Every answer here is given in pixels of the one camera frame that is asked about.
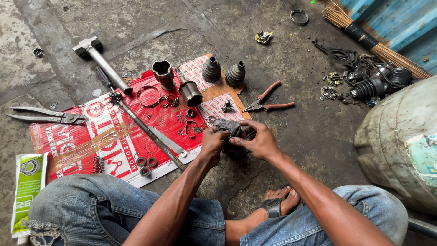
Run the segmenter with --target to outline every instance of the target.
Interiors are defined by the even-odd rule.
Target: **plastic container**
[[[354,139],[372,183],[406,207],[437,215],[437,75],[378,103]]]

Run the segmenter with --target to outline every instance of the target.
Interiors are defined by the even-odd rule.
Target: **hand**
[[[217,166],[220,160],[220,152],[223,149],[225,139],[229,137],[229,131],[217,132],[217,126],[203,130],[202,150],[200,158],[205,158],[210,168]]]
[[[233,137],[230,143],[236,146],[241,146],[249,150],[253,156],[265,161],[282,155],[283,152],[277,144],[272,128],[251,119],[242,120],[239,122],[241,126],[249,126],[257,132],[253,140],[244,140],[240,137]]]

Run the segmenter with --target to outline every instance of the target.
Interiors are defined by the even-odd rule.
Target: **black tape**
[[[374,37],[372,37],[368,32],[366,32],[361,26],[352,22],[344,32],[351,37],[353,40],[357,41],[366,49],[371,49],[375,47],[379,42]]]

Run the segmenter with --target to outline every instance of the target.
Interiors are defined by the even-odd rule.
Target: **cardboard sheet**
[[[131,96],[123,95],[123,102],[147,125],[154,126],[171,140],[188,151],[186,157],[179,159],[187,164],[192,161],[201,149],[201,132],[208,127],[205,119],[209,116],[223,117],[232,120],[250,119],[248,113],[241,113],[244,106],[232,87],[222,83],[207,83],[201,76],[205,55],[190,60],[180,66],[187,80],[195,81],[203,95],[203,102],[198,107],[188,107],[178,93],[180,80],[175,72],[176,87],[171,91],[161,89],[151,70],[134,79],[131,86],[134,92]],[[137,102],[136,93],[144,85],[153,85],[161,96],[173,95],[179,97],[180,104],[175,107],[144,107]],[[146,89],[139,100],[150,104],[158,97],[155,89]],[[235,111],[221,112],[225,100],[235,105]],[[195,110],[194,118],[187,118],[185,111]],[[132,121],[132,119],[118,106],[109,102],[108,94],[99,96],[83,105],[72,107],[65,112],[84,114],[86,125],[67,125],[52,123],[34,123],[29,126],[36,153],[51,152],[47,166],[47,181],[53,181],[69,174],[91,174],[93,159],[103,157],[105,173],[123,179],[135,187],[142,187],[155,179],[173,171],[177,166],[160,150],[156,144]],[[189,135],[185,129],[188,120]],[[158,165],[150,168],[152,173],[142,177],[135,164],[138,156],[150,157],[158,160]]]

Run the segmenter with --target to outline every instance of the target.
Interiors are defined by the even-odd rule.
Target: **crumpled wrapper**
[[[260,31],[259,33],[257,33],[255,35],[255,40],[257,40],[258,42],[262,43],[262,44],[266,44],[270,37],[272,36],[273,32],[263,32]]]

